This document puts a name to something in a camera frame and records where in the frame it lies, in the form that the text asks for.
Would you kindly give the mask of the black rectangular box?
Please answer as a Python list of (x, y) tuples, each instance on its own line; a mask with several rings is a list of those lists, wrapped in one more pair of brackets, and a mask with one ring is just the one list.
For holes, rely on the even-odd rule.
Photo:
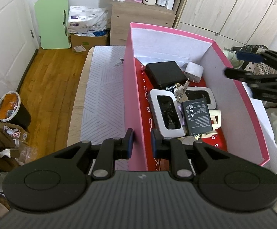
[(187, 81), (186, 76), (175, 61), (148, 63), (144, 71), (152, 86), (159, 90), (176, 83), (183, 85)]

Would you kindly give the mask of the white patterned bed cover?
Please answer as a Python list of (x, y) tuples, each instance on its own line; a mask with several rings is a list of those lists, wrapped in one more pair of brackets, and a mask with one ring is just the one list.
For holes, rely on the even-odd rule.
[(99, 145), (110, 138), (123, 138), (124, 46), (95, 47), (85, 89), (80, 139)]

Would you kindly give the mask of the green folding table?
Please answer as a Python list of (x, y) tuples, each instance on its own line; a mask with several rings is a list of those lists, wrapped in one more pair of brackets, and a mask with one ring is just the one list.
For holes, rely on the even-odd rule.
[(43, 49), (69, 49), (68, 0), (38, 0), (35, 5), (40, 45)]

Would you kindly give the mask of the cardboard box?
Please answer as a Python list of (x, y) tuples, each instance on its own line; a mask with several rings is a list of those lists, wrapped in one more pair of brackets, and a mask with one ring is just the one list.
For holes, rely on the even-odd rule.
[(84, 36), (83, 34), (70, 34), (73, 53), (87, 55), (95, 46), (108, 46), (109, 33), (102, 36)]

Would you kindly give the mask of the white door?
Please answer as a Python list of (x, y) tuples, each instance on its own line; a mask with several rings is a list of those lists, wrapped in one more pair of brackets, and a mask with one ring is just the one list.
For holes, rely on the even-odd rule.
[(37, 48), (27, 0), (0, 0), (0, 97), (18, 89)]

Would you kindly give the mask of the white charger cube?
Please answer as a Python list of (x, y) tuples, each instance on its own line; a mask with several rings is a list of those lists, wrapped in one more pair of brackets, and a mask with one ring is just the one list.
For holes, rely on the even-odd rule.
[(193, 62), (189, 62), (184, 71), (184, 75), (190, 81), (199, 83), (202, 78), (203, 71), (204, 71), (204, 68), (202, 66)]

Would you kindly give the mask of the pink storage box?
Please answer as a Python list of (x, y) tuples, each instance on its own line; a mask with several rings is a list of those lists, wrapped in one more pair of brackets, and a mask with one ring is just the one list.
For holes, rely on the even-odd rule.
[(222, 114), (221, 129), (228, 152), (260, 166), (269, 166), (271, 158), (256, 110), (243, 84), (224, 76), (224, 69), (231, 64), (217, 43), (187, 31), (131, 23), (123, 64), (125, 127), (135, 133), (128, 163), (131, 171), (148, 171), (134, 58), (144, 67), (152, 61), (166, 60), (202, 65), (203, 80), (212, 90)]

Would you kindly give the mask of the orange lined trash bin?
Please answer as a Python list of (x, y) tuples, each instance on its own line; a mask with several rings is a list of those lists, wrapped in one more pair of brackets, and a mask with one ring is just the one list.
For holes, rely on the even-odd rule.
[(27, 129), (30, 125), (31, 115), (17, 92), (10, 91), (1, 97), (0, 121), (20, 126), (23, 129)]

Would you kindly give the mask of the black phone battery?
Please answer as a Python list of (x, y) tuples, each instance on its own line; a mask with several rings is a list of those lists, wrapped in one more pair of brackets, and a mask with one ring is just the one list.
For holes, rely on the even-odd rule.
[(213, 130), (205, 98), (184, 101), (181, 103), (181, 107), (189, 136), (196, 136)]

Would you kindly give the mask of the silver ZDX router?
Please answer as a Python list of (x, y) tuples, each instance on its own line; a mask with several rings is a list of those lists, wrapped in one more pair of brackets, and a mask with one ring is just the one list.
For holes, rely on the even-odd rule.
[(185, 91), (188, 100), (202, 99), (204, 98), (207, 102), (209, 110), (215, 110), (217, 103), (215, 96), (210, 88), (207, 87), (188, 87)]

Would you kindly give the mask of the wooden bookshelf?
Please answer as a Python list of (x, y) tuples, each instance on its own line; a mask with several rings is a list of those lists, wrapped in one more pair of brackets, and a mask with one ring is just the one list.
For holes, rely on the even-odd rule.
[(179, 14), (179, 6), (184, 0), (175, 0), (173, 8), (168, 10), (157, 5), (149, 6), (134, 1), (113, 1), (111, 14), (110, 44), (124, 46), (128, 38), (131, 22), (147, 23), (172, 28)]

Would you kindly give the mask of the beige wardrobe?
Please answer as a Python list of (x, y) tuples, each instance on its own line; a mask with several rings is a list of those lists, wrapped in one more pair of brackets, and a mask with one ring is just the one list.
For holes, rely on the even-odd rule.
[(277, 0), (183, 0), (177, 29), (215, 40), (221, 48), (261, 44), (277, 35)]

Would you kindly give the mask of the silver wifi router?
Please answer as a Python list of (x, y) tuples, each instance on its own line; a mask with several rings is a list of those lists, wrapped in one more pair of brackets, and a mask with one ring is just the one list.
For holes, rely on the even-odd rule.
[(182, 115), (174, 94), (166, 90), (152, 89), (148, 100), (154, 124), (164, 138), (181, 138), (186, 135), (181, 125)]

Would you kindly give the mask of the white tissue package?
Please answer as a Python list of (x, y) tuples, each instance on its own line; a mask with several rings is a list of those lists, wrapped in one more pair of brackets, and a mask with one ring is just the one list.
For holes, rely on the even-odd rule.
[(67, 29), (69, 34), (88, 34), (111, 28), (109, 8), (71, 6), (68, 12)]

